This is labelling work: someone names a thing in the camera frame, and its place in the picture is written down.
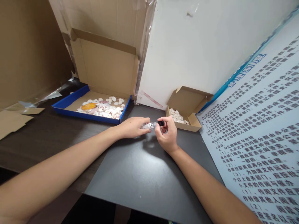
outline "forearm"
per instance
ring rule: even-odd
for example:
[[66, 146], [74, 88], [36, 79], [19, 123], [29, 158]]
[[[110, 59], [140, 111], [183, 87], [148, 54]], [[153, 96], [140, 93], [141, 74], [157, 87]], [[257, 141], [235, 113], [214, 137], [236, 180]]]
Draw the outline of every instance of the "forearm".
[[181, 148], [170, 155], [185, 175], [213, 223], [261, 223], [249, 208]]
[[30, 218], [66, 190], [119, 138], [114, 127], [109, 128], [6, 182], [0, 186], [0, 217], [17, 220]]

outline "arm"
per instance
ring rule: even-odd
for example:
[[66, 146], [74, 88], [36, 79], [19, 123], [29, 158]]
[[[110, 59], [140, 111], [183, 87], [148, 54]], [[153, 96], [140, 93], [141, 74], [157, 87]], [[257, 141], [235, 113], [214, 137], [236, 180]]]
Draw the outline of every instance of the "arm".
[[261, 224], [253, 212], [177, 145], [177, 128], [171, 117], [156, 125], [159, 144], [177, 163], [210, 219], [215, 224]]
[[26, 223], [65, 191], [117, 140], [150, 132], [140, 129], [147, 122], [150, 122], [149, 118], [129, 118], [46, 159], [0, 186], [0, 223]]

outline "table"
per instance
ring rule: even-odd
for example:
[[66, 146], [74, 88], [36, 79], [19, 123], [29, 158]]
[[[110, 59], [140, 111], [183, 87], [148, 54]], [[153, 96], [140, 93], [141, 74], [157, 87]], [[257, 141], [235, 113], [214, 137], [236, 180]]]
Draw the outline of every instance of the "table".
[[[24, 127], [0, 141], [0, 167], [22, 172], [56, 153], [96, 135], [112, 124], [58, 115], [55, 102], [84, 84], [70, 82], [62, 97], [40, 105], [45, 110]], [[129, 103], [125, 117], [151, 120], [165, 112]], [[200, 136], [178, 129], [178, 145], [223, 183]], [[195, 193], [154, 132], [123, 139], [98, 157], [70, 186], [71, 189], [179, 223], [211, 223]]]
[[[165, 112], [140, 105], [129, 115], [136, 116], [156, 121]], [[177, 143], [223, 184], [199, 132], [178, 129]], [[212, 223], [154, 131], [113, 144], [85, 194], [178, 223]]]
[[[114, 126], [113, 124], [58, 115], [51, 108], [55, 102], [84, 85], [78, 79], [68, 82], [60, 92], [62, 97], [40, 104], [39, 107], [44, 107], [44, 111], [38, 115], [30, 115], [34, 119], [2, 139], [0, 141], [0, 167], [17, 173], [23, 172], [58, 152]], [[130, 102], [125, 117], [130, 114], [133, 107], [134, 104]], [[70, 188], [83, 193], [106, 153], [107, 151], [98, 157]]]

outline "open cardboard box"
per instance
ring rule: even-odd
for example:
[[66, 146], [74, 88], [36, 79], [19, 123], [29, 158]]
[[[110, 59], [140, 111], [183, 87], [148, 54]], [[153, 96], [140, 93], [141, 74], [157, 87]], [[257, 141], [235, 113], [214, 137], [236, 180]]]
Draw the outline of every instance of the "open cardboard box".
[[166, 116], [170, 116], [170, 108], [178, 110], [184, 120], [187, 120], [190, 125], [175, 122], [175, 126], [180, 129], [197, 132], [201, 129], [201, 125], [196, 117], [196, 113], [203, 106], [212, 100], [213, 94], [206, 93], [200, 90], [182, 86], [175, 90], [167, 102]]
[[[59, 114], [119, 124], [136, 86], [139, 66], [136, 48], [77, 29], [71, 30], [71, 45], [79, 79], [88, 86], [55, 103], [54, 110]], [[76, 112], [88, 99], [105, 100], [110, 96], [125, 100], [126, 107], [119, 120]]]

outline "white wall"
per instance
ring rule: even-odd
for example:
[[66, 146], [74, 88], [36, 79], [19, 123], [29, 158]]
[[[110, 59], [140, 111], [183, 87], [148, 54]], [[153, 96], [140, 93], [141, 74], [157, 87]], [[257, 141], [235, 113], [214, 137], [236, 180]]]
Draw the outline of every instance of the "white wall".
[[[187, 16], [197, 4], [193, 17]], [[216, 93], [298, 4], [298, 0], [159, 0], [137, 102], [161, 109], [148, 95], [165, 109], [179, 86]]]

